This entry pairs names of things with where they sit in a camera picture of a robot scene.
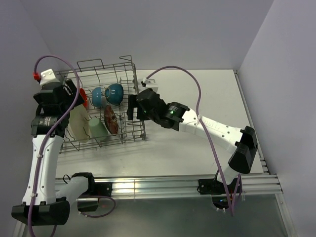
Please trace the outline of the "orange bowl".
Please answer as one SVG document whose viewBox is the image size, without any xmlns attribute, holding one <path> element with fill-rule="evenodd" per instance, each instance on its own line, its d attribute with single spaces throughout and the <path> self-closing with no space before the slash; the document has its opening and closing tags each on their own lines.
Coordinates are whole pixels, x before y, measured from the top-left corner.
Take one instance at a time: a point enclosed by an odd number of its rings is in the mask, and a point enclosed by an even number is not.
<svg viewBox="0 0 316 237">
<path fill-rule="evenodd" d="M 80 88 L 79 93 L 84 100 L 83 106 L 87 109 L 88 108 L 87 94 L 83 88 Z"/>
</svg>

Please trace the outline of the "dark blue bowl beige inside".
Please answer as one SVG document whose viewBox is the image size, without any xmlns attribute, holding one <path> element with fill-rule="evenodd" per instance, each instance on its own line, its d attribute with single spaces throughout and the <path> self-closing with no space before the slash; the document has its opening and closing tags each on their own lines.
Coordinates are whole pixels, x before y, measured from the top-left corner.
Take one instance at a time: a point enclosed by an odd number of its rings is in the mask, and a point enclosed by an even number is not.
<svg viewBox="0 0 316 237">
<path fill-rule="evenodd" d="M 112 105 L 120 105 L 124 96 L 124 90 L 121 84 L 115 83 L 105 88 L 106 100 Z"/>
</svg>

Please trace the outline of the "red floral plate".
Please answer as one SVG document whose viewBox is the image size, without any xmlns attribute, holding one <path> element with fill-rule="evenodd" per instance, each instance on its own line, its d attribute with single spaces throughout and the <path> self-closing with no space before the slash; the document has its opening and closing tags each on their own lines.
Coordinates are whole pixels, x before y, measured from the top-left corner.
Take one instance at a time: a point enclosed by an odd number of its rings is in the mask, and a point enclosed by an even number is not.
<svg viewBox="0 0 316 237">
<path fill-rule="evenodd" d="M 119 126 L 117 122 L 116 115 L 110 105 L 106 105 L 104 109 L 104 123 L 107 130 L 112 135 L 117 135 L 119 133 Z"/>
</svg>

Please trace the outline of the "light blue bowl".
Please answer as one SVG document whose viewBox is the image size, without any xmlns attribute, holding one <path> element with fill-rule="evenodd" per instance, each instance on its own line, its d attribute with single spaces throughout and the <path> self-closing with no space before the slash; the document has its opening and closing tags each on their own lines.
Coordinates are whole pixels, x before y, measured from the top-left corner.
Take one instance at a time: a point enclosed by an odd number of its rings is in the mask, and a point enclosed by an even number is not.
<svg viewBox="0 0 316 237">
<path fill-rule="evenodd" d="M 96 87 L 92 91 L 92 105 L 96 108 L 105 108 L 107 105 L 106 98 L 102 93 L 101 87 Z"/>
</svg>

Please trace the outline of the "grey wire dish rack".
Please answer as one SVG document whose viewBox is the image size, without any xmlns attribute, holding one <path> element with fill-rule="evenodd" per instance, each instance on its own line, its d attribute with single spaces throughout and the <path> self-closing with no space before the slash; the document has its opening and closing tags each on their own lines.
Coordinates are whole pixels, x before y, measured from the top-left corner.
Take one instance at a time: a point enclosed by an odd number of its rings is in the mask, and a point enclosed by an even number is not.
<svg viewBox="0 0 316 237">
<path fill-rule="evenodd" d="M 124 145 L 128 142 L 137 142 L 147 138 L 145 123 L 136 118 L 134 111 L 134 120 L 127 119 L 128 96 L 138 95 L 139 86 L 136 75 L 136 66 L 132 56 L 121 56 L 117 63 L 105 63 L 102 59 L 90 59 L 77 61 L 75 68 L 80 79 L 80 88 L 83 88 L 87 94 L 88 108 L 86 109 L 89 120 L 99 118 L 104 124 L 104 109 L 96 108 L 92 105 L 92 91 L 96 87 L 101 87 L 105 95 L 105 88 L 111 84 L 121 84 L 124 90 L 122 103 L 118 106 L 112 105 L 107 101 L 116 115 L 118 122 L 118 134 L 108 136 L 104 140 L 97 140 L 92 135 L 87 143 L 75 140 L 66 129 L 63 144 L 60 152 L 80 152 L 87 149 L 100 149 L 111 145 Z"/>
</svg>

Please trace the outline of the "beige round plate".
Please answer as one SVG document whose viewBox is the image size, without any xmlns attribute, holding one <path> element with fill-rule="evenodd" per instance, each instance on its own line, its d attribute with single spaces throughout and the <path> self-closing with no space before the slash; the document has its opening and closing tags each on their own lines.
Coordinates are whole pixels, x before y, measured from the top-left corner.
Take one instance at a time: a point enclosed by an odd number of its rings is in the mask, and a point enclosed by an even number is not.
<svg viewBox="0 0 316 237">
<path fill-rule="evenodd" d="M 78 105 L 70 111 L 68 131 L 79 142 L 87 143 L 90 139 L 89 116 L 84 105 Z"/>
</svg>

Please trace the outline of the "green cup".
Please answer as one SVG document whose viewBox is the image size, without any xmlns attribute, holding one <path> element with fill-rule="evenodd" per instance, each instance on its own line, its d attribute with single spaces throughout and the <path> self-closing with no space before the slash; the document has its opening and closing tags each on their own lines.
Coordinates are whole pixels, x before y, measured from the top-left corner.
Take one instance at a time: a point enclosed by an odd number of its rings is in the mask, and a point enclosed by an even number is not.
<svg viewBox="0 0 316 237">
<path fill-rule="evenodd" d="M 99 118 L 91 118 L 88 124 L 91 135 L 97 140 L 104 140 L 108 136 L 108 131 Z"/>
</svg>

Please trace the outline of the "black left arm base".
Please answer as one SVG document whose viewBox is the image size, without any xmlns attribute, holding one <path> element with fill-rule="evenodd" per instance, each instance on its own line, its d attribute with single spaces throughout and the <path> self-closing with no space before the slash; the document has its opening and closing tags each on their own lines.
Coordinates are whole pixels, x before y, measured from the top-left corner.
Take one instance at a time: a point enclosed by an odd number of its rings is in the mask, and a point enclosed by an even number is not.
<svg viewBox="0 0 316 237">
<path fill-rule="evenodd" d="M 101 198 L 96 196 L 111 197 L 113 189 L 112 182 L 96 182 L 91 192 L 83 193 L 77 201 L 79 212 L 95 212 L 100 204 Z"/>
</svg>

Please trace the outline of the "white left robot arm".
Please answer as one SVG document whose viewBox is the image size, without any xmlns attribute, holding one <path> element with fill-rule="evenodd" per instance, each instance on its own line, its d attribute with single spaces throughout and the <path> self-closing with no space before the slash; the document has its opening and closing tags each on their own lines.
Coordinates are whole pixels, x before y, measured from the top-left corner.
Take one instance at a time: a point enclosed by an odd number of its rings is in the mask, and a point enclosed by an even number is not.
<svg viewBox="0 0 316 237">
<path fill-rule="evenodd" d="M 30 178 L 22 203 L 13 206 L 11 216 L 28 226 L 64 225 L 72 203 L 80 196 L 91 197 L 96 192 L 90 172 L 75 173 L 64 187 L 55 190 L 57 160 L 70 118 L 65 112 L 71 104 L 81 105 L 83 98 L 69 79 L 43 85 L 34 99 L 38 107 L 31 123 Z"/>
</svg>

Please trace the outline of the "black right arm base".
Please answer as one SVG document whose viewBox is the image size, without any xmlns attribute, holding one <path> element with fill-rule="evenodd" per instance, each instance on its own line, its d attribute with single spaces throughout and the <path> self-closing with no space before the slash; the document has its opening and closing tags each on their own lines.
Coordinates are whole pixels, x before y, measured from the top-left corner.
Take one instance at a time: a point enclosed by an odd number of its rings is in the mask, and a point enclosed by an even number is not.
<svg viewBox="0 0 316 237">
<path fill-rule="evenodd" d="M 228 186 L 228 193 L 230 195 L 234 194 L 235 187 L 237 184 L 237 178 L 235 178 Z M 226 195 L 224 184 L 215 179 L 199 179 L 197 192 L 201 195 Z M 239 184 L 237 185 L 236 194 L 242 193 L 241 179 L 239 179 Z"/>
</svg>

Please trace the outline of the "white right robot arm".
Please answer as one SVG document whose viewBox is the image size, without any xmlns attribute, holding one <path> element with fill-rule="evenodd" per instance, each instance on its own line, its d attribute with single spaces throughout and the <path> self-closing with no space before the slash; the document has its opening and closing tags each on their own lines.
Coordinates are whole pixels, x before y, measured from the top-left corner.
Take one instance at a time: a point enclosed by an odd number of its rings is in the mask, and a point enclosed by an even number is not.
<svg viewBox="0 0 316 237">
<path fill-rule="evenodd" d="M 213 182 L 218 192 L 225 192 L 239 174 L 250 173 L 258 149 L 254 128 L 231 127 L 198 115 L 181 103 L 166 103 L 152 89 L 128 97 L 128 120 L 134 118 L 134 111 L 140 121 L 151 120 L 166 129 L 207 138 L 228 151 L 232 156 L 222 169 L 223 175 Z"/>
</svg>

